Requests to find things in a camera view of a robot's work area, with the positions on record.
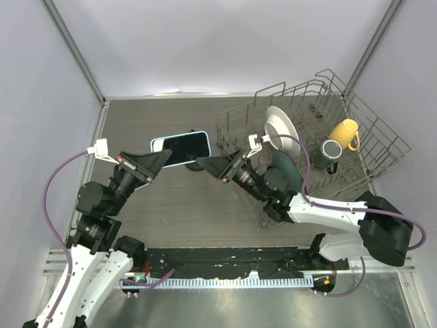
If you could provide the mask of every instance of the white plate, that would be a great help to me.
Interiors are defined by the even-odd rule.
[[[299,140],[298,133],[290,118],[280,108],[270,106],[266,112],[267,122],[264,124],[264,131],[267,135],[291,135]],[[290,138],[275,138],[270,140],[273,148],[282,150],[292,157],[300,152],[300,145]]]

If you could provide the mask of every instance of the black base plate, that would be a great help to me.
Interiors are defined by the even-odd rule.
[[[261,279],[303,277],[305,271],[332,270],[331,263],[316,267],[308,249],[297,247],[257,248],[152,248],[147,250],[152,277],[175,269],[172,278],[236,279],[258,271]],[[347,260],[336,262],[338,271],[348,270]]]

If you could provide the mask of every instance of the cable clip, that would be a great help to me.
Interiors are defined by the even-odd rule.
[[[261,138],[258,138],[257,134],[249,135],[249,145],[251,147],[251,151],[247,155],[247,158],[255,155],[257,152],[260,152],[262,150],[261,143],[270,141],[269,135],[264,135]]]
[[[102,161],[110,162],[119,165],[119,163],[108,155],[108,140],[107,138],[97,139],[94,147],[87,148],[88,154],[94,154],[94,157]]]

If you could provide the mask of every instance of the dark green mug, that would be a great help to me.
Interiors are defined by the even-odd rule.
[[[338,141],[327,139],[323,141],[313,153],[314,166],[320,169],[326,169],[329,174],[334,174],[337,171],[337,162],[339,161],[343,148]]]

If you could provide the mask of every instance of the phone screen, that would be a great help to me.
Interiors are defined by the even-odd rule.
[[[165,166],[193,162],[197,157],[211,156],[208,136],[204,132],[169,137],[164,140],[163,150],[165,149],[172,151]]]

